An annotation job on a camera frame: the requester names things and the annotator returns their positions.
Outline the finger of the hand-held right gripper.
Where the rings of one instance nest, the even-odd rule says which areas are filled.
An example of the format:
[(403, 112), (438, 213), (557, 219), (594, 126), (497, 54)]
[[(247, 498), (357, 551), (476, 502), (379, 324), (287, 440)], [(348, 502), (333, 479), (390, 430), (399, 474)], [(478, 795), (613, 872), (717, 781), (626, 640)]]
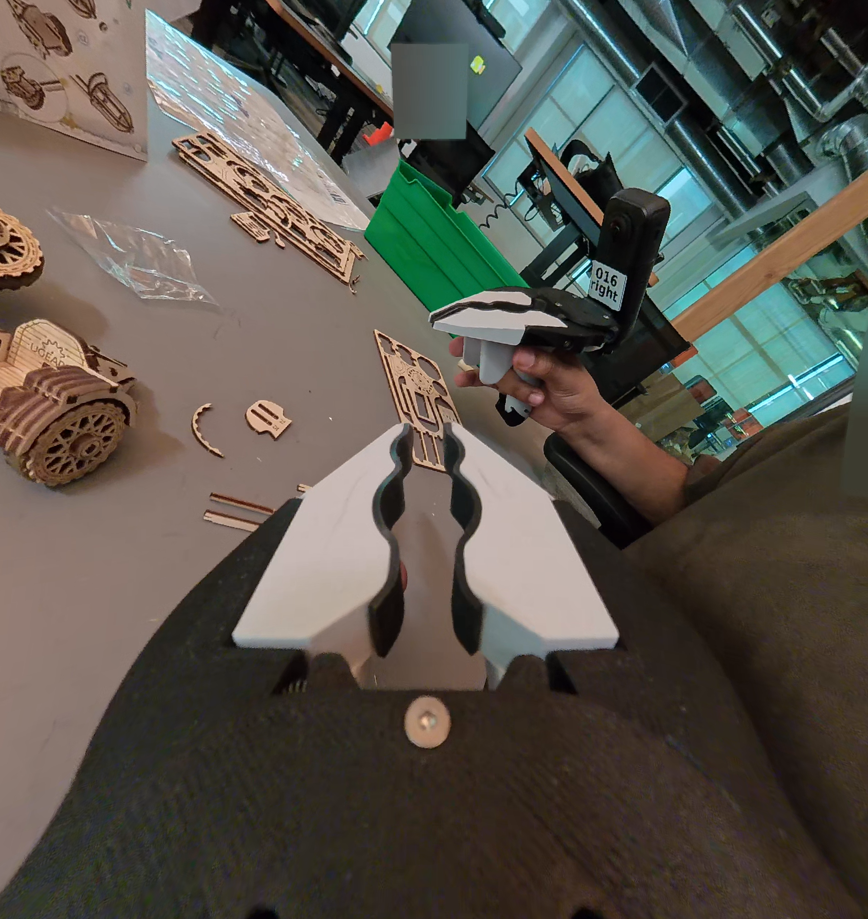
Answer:
[(562, 318), (530, 306), (447, 306), (433, 312), (429, 322), (435, 330), (464, 337), (469, 347), (463, 361), (477, 361), (486, 386), (497, 385), (511, 369), (515, 349), (529, 331), (568, 330)]
[(507, 311), (544, 311), (552, 309), (543, 297), (541, 290), (528, 287), (505, 287), (491, 291), (481, 291), (447, 304), (444, 311), (457, 311), (463, 308), (497, 308)]

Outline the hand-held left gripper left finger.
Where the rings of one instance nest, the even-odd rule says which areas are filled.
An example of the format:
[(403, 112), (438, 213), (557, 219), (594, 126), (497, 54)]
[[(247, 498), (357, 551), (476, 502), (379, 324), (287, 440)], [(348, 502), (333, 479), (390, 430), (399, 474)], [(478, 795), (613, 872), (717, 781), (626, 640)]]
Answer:
[(405, 614), (393, 526), (412, 448), (412, 428), (393, 426), (304, 495), (234, 627), (237, 647), (336, 653), (351, 672), (388, 655)]

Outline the small wood-top standing desk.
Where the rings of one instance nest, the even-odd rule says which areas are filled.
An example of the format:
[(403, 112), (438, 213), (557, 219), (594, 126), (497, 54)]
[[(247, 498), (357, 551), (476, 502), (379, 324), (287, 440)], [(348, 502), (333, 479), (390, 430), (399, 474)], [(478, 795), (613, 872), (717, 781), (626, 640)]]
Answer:
[(530, 128), (524, 139), (531, 162), (518, 177), (530, 201), (529, 216), (538, 215), (553, 232), (550, 242), (521, 270), (523, 280), (534, 287), (557, 287), (572, 276), (596, 250), (604, 210), (581, 188), (551, 147)]

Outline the person's right hand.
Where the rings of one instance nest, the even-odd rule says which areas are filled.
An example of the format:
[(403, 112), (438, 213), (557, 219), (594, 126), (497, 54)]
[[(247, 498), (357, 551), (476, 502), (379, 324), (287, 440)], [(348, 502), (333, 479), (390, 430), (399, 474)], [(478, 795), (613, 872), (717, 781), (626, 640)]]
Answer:
[(559, 350), (517, 346), (509, 370), (487, 387), (505, 408), (525, 407), (528, 419), (555, 433), (609, 408), (578, 357)]

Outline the black padded chair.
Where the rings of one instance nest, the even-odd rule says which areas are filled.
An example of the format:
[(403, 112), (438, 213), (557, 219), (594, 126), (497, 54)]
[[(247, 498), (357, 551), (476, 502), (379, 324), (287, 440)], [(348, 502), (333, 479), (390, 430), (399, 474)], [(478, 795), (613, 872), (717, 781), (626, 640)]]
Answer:
[(634, 328), (610, 354), (585, 352), (581, 362), (601, 397), (616, 409), (644, 394), (645, 380), (690, 350), (649, 295), (645, 295)]

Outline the green plastic bin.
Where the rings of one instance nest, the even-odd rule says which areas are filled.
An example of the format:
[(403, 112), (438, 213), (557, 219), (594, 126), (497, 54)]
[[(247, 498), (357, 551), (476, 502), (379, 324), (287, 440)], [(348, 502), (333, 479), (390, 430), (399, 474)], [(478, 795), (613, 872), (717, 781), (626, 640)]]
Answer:
[(482, 291), (525, 287), (451, 195), (403, 160), (364, 237), (430, 313)]

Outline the black office chair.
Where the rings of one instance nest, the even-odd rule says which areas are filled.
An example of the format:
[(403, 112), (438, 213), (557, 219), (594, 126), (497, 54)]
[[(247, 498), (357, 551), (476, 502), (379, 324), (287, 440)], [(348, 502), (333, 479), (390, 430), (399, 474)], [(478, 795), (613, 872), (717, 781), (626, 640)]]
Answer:
[(467, 129), (463, 139), (416, 142), (407, 155), (411, 167), (450, 193), (454, 208), (496, 154), (470, 125)]

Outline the black bag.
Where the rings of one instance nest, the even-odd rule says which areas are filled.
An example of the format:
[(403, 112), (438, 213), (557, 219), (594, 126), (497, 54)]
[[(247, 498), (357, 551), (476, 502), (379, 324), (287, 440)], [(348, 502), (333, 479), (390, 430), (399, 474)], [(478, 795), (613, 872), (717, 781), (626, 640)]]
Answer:
[(566, 170), (576, 179), (581, 188), (602, 208), (616, 193), (623, 190), (623, 182), (614, 167), (612, 156), (601, 159), (584, 141), (571, 140), (559, 155)]

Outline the curved toothed wooden arc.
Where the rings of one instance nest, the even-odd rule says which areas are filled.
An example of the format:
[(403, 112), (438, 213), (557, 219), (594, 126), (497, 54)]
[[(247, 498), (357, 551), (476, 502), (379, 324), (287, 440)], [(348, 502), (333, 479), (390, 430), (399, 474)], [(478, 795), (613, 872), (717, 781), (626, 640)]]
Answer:
[(205, 436), (200, 430), (200, 418), (203, 416), (204, 413), (206, 413), (207, 411), (210, 411), (210, 409), (212, 408), (213, 408), (212, 403), (205, 403), (199, 406), (198, 408), (196, 408), (194, 412), (192, 413), (192, 416), (189, 422), (189, 426), (190, 426), (192, 435), (195, 441), (199, 444), (199, 446), (205, 449), (210, 455), (224, 459), (224, 454), (221, 452), (221, 450), (213, 446), (205, 438)]

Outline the wooden beam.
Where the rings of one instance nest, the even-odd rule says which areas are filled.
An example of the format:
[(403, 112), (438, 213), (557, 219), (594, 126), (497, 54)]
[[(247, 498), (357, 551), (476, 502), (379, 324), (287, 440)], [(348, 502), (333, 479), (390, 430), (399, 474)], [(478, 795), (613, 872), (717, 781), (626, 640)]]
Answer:
[(673, 328), (694, 343), (868, 218), (868, 170), (681, 312)]

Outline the glossy instruction sheet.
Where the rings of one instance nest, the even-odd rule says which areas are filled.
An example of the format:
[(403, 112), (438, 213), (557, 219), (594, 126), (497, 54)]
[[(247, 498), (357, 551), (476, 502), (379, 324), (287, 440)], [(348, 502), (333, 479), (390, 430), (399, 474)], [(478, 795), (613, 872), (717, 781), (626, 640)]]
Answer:
[(148, 84), (160, 109), (210, 132), (326, 223), (363, 232), (369, 219), (331, 179), (267, 98), (211, 52), (145, 12)]

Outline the wooden sidecar model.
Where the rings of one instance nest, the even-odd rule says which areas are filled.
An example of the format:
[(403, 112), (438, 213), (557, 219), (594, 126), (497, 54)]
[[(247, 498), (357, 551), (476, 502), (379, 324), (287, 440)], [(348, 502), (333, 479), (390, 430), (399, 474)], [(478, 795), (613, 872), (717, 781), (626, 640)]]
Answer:
[(47, 319), (0, 330), (0, 450), (48, 488), (94, 472), (136, 422), (127, 364)]

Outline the small clear plastic bag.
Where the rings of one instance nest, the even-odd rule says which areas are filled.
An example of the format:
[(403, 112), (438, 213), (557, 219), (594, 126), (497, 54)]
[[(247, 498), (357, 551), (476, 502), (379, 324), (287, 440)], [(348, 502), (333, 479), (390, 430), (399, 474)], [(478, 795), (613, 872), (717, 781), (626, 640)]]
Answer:
[(189, 253), (151, 231), (52, 208), (48, 215), (104, 272), (145, 301), (218, 309)]

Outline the wooden motorcycle model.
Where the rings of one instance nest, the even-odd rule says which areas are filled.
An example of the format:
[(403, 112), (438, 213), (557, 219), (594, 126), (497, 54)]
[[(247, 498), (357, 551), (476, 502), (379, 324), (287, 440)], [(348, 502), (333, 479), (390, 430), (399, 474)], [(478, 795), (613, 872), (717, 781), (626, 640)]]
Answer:
[(39, 241), (22, 222), (0, 209), (0, 291), (38, 281), (45, 266)]

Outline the white printed folded cardboard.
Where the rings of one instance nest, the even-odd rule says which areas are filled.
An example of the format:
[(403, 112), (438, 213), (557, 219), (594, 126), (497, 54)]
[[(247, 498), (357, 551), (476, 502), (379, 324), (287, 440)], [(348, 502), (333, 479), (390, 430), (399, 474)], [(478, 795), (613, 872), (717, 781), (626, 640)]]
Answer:
[(0, 112), (145, 161), (145, 2), (0, 1)]

